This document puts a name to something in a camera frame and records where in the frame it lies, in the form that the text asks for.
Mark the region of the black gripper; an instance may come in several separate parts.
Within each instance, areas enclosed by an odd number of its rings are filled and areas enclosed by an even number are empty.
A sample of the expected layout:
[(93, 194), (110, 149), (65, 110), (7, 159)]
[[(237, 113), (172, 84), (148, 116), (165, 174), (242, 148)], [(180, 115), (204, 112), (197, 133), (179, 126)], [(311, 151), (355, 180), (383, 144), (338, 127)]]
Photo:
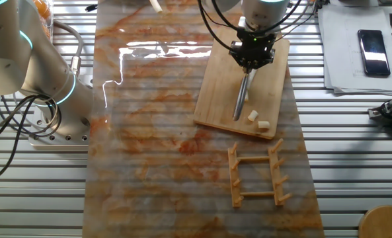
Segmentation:
[(237, 31), (237, 38), (239, 41), (231, 42), (229, 54), (245, 73), (255, 74), (257, 69), (273, 62), (275, 33), (255, 36), (254, 32), (240, 29)]

